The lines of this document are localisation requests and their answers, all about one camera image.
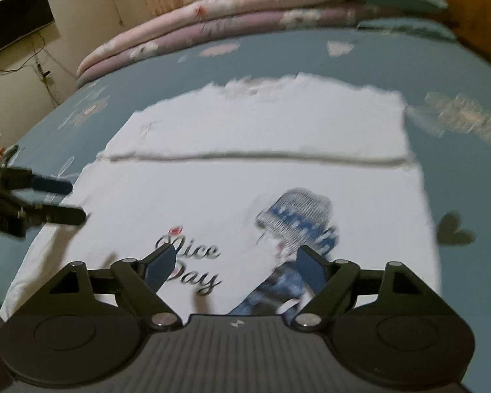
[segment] round black disc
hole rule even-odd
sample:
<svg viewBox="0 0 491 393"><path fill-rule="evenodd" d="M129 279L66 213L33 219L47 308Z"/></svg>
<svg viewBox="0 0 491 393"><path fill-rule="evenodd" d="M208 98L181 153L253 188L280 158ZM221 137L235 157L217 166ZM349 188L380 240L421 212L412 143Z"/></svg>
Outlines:
<svg viewBox="0 0 491 393"><path fill-rule="evenodd" d="M383 316L354 309L333 325L334 353L347 369L383 387L430 389L459 381L474 337L458 316Z"/></svg>
<svg viewBox="0 0 491 393"><path fill-rule="evenodd" d="M13 374L38 386L103 378L133 356L141 335L133 316L111 306L104 310L110 314L14 315L0 330L0 355Z"/></svg>

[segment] black tv screen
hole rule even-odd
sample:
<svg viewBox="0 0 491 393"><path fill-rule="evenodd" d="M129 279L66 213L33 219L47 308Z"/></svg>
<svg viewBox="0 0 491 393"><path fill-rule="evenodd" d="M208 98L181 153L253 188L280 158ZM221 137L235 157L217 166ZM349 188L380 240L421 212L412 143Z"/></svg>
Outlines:
<svg viewBox="0 0 491 393"><path fill-rule="evenodd" d="M52 22L48 0L0 1L0 50Z"/></svg>

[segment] bed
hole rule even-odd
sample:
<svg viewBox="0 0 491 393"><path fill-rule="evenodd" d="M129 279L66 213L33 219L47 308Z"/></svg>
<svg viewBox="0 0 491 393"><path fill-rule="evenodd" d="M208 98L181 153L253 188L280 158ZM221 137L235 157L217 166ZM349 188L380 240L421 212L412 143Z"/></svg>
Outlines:
<svg viewBox="0 0 491 393"><path fill-rule="evenodd" d="M331 43L349 43L349 51L328 51ZM225 51L207 51L215 47ZM413 107L424 106L429 92L465 93L491 112L491 65L456 42L354 28L284 31L154 57L86 84L18 142L14 165L75 181L137 110L210 82L300 72L398 90ZM469 237L475 237L467 245L439 245L441 293L476 337L464 384L491 392L491 145L475 134L428 134L412 121L406 117L407 133L422 165L433 221L457 212L462 226L446 234L472 231ZM23 196L60 199L35 192ZM24 241L0 234L0 301L37 233L30 231Z"/></svg>

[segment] dark heart pattern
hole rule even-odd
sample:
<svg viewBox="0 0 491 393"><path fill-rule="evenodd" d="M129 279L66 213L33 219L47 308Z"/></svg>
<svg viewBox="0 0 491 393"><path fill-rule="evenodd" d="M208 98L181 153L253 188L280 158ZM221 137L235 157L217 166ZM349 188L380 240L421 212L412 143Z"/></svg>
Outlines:
<svg viewBox="0 0 491 393"><path fill-rule="evenodd" d="M458 213L447 213L438 225L437 243L439 245L469 245L475 242L477 235L474 232L459 230L459 228Z"/></svg>

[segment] metal screw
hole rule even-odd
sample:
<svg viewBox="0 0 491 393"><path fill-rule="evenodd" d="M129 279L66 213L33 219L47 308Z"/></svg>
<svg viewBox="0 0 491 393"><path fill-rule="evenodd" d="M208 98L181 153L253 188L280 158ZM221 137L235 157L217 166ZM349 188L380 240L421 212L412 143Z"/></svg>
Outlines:
<svg viewBox="0 0 491 393"><path fill-rule="evenodd" d="M164 312L151 316L151 322L159 327L170 327L178 321L178 317L173 313Z"/></svg>
<svg viewBox="0 0 491 393"><path fill-rule="evenodd" d="M314 313L302 313L295 318L295 322L301 327L311 328L320 324L322 318Z"/></svg>

